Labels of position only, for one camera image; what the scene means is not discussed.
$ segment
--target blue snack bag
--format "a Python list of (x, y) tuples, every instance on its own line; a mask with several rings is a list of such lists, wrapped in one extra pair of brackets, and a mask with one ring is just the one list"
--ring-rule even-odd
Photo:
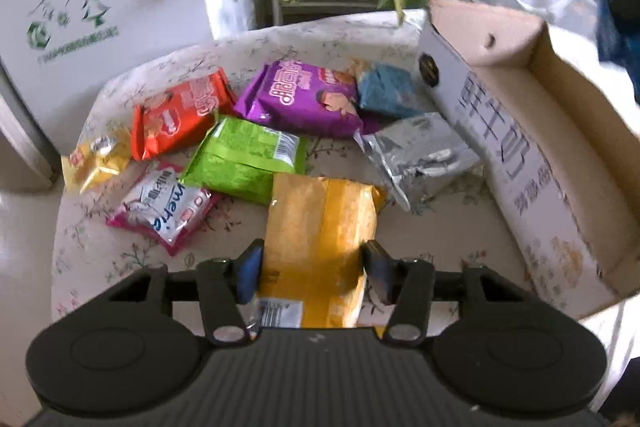
[(351, 72), (358, 83), (358, 107), (392, 118), (411, 118), (434, 111), (434, 105), (416, 91), (411, 73), (390, 64), (354, 60)]

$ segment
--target floral tablecloth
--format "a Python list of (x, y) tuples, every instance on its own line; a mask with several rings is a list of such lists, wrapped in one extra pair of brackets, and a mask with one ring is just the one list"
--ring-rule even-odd
[[(180, 50), (144, 64), (108, 82), (95, 101), (79, 141), (130, 126), (133, 105), (151, 93), (223, 68), (240, 93), (265, 62), (295, 58), (342, 69), (351, 57), (388, 62), (411, 69), (422, 17), (396, 27), (393, 13), (359, 14), (249, 32), (240, 38)], [(185, 165), (192, 150), (170, 155)], [(373, 182), (376, 173), (353, 140), (311, 140), (307, 173)], [(188, 269), (212, 257), (236, 257), (255, 237), (264, 237), (267, 207), (225, 197), (177, 256), (136, 233), (112, 229), (105, 219), (128, 191), (144, 164), (132, 162), (123, 175), (101, 190), (81, 196), (65, 193), (52, 260), (52, 317), (58, 319), (143, 266), (165, 263)], [(383, 209), (377, 240), (395, 257), (421, 256), (436, 269), (458, 271), (463, 264), (484, 264), (530, 289), (524, 263), (507, 225), (481, 180), (459, 178), (433, 201), (423, 216), (394, 204)], [(175, 307), (175, 317), (200, 332), (197, 306)], [(367, 292), (360, 323), (383, 323), (388, 310)], [(435, 303), (430, 332), (455, 320), (455, 303)]]

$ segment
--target silver snack bag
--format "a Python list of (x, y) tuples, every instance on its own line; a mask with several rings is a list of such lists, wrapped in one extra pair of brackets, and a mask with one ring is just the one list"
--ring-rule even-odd
[(378, 166), (386, 187), (407, 212), (421, 214), (454, 178), (476, 166), (478, 155), (437, 112), (398, 120), (354, 135)]

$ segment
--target small yellow snack bag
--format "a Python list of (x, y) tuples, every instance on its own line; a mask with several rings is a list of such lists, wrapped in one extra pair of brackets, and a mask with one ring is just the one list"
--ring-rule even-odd
[(258, 295), (261, 325), (353, 328), (366, 275), (360, 246), (376, 233), (372, 185), (278, 172)]
[(116, 129), (80, 144), (69, 156), (62, 156), (66, 189), (82, 194), (120, 174), (131, 158), (130, 142), (127, 129)]

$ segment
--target cartoon character print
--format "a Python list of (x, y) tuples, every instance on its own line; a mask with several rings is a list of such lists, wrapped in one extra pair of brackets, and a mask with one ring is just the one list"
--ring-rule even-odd
[[(166, 105), (174, 97), (171, 91), (163, 91), (147, 98), (143, 103), (143, 112), (148, 114), (149, 111), (161, 108)], [(145, 125), (145, 137), (155, 138), (159, 134), (173, 136), (180, 129), (180, 116), (173, 108), (168, 108), (162, 113), (149, 118)]]
[(69, 155), (69, 163), (74, 167), (79, 167), (84, 164), (84, 154), (82, 150), (77, 147), (70, 155)]
[(557, 237), (551, 239), (551, 248), (554, 249), (560, 261), (560, 267), (569, 288), (575, 288), (582, 275), (582, 254), (568, 241), (562, 241)]
[(340, 91), (320, 89), (316, 94), (316, 100), (327, 111), (340, 112), (340, 116), (348, 118), (348, 115), (358, 116), (354, 106), (355, 100)]

